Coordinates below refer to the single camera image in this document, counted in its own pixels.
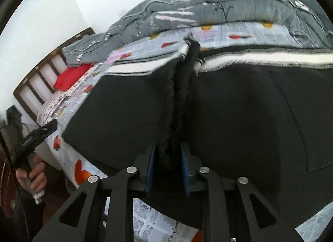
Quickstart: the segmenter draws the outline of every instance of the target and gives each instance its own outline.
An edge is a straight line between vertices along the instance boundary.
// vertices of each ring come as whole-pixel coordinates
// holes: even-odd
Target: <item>wooden headboard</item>
[[[15,98],[35,122],[38,115],[38,107],[36,107],[34,102],[38,102],[38,104],[42,106],[45,101],[52,96],[55,92],[53,88],[54,79],[67,68],[62,48],[81,40],[85,36],[93,35],[94,33],[92,28],[87,28],[62,43],[35,65],[15,88],[13,92]]]

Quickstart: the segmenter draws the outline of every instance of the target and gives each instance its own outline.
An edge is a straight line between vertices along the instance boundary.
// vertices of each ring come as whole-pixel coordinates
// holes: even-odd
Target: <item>human hand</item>
[[[31,188],[34,189],[36,193],[39,193],[45,189],[47,184],[47,179],[45,173],[43,172],[45,164],[42,162],[42,159],[39,155],[36,155],[33,158],[33,162],[36,164],[36,166],[29,173],[29,178],[31,180],[35,178],[33,182],[31,182]],[[17,169],[15,175],[21,187],[23,187],[26,191],[30,191],[25,180],[28,177],[27,172],[22,169]]]

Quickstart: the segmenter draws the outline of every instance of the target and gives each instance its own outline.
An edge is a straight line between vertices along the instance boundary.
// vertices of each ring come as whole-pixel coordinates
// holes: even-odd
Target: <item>silver screw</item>
[[[209,168],[208,167],[200,167],[199,172],[201,173],[209,173]]]
[[[135,173],[137,171],[136,167],[131,166],[126,169],[126,172],[128,173]]]
[[[246,185],[249,182],[249,179],[247,179],[246,177],[241,176],[241,177],[238,178],[238,182],[243,184],[243,185]]]
[[[96,176],[96,175],[91,175],[91,176],[89,176],[89,178],[88,178],[88,182],[89,183],[94,183],[94,182],[96,182],[98,180],[98,177]]]

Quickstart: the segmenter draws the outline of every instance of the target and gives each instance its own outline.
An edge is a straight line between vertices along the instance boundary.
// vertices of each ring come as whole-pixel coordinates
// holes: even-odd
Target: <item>white stripe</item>
[[[157,14],[179,14],[179,15],[194,15],[193,12],[186,11],[158,11]]]
[[[199,69],[200,71],[221,68],[227,65],[229,61],[242,60],[253,61],[256,63],[270,63],[272,65],[293,64],[299,65],[329,65],[333,64],[332,53],[297,53],[297,52],[273,52],[273,53],[245,53],[241,55],[222,55],[216,58],[207,60]]]
[[[178,17],[172,17],[172,16],[157,15],[155,18],[158,19],[158,20],[170,20],[170,21],[180,21],[180,22],[196,22],[196,20],[180,19]]]
[[[126,74],[126,73],[143,73],[143,72],[152,72],[157,68],[167,64],[171,60],[179,57],[180,55],[186,55],[189,50],[189,46],[184,44],[180,50],[169,57],[157,59],[148,62],[133,62],[131,63],[124,63],[120,65],[111,65],[105,73],[116,73],[116,74]]]

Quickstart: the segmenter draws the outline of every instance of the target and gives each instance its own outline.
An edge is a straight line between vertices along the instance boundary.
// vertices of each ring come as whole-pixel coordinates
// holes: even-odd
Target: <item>headboard slat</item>
[[[39,96],[39,94],[36,92],[36,90],[34,89],[34,87],[32,87],[30,81],[27,82],[27,86],[32,91],[32,93],[34,94],[34,96],[38,99],[38,101],[43,105],[45,103],[44,100]]]
[[[54,72],[57,76],[59,76],[60,73],[59,73],[58,69],[54,66],[53,62],[52,62],[51,60],[49,60],[47,63],[48,63],[49,66],[52,68],[53,72]]]
[[[21,106],[23,107],[23,109],[28,113],[28,115],[34,120],[36,121],[37,119],[37,115],[32,111],[31,106],[29,107],[29,104],[33,104],[33,102],[27,101],[25,102],[24,99],[22,98],[22,94],[20,94],[22,92],[22,90],[24,88],[27,88],[29,90],[31,90],[32,94],[39,100],[40,103],[44,104],[44,100],[41,98],[41,94],[43,95],[43,98],[49,100],[49,98],[47,98],[47,96],[42,93],[42,91],[39,91],[39,86],[37,87],[36,84],[34,83],[35,88],[31,85],[31,79],[34,76],[39,76],[39,78],[44,82],[44,84],[46,85],[46,87],[50,90],[50,92],[52,94],[54,94],[55,89],[53,89],[52,84],[50,84],[46,78],[45,75],[43,75],[41,73],[42,68],[44,68],[44,66],[46,64],[48,64],[51,68],[51,70],[56,74],[56,76],[60,75],[59,70],[55,67],[52,58],[56,55],[59,55],[61,57],[61,59],[64,61],[64,63],[67,65],[66,62],[66,58],[64,56],[64,54],[62,53],[62,49],[80,39],[83,38],[83,36],[86,35],[93,35],[95,32],[93,29],[91,28],[87,28],[83,31],[81,31],[80,33],[74,35],[72,38],[68,39],[66,42],[62,43],[60,46],[58,46],[56,49],[52,50],[48,55],[46,55],[37,65],[35,65],[35,67],[33,69],[31,69],[31,71],[24,77],[24,79],[19,83],[19,85],[15,88],[13,94],[15,96],[15,98],[17,99],[17,101],[21,104]]]
[[[54,93],[54,89],[51,87],[51,85],[48,83],[48,81],[44,78],[43,74],[40,71],[37,71],[37,74],[41,78],[41,80],[44,82],[46,87],[50,90],[51,93]]]

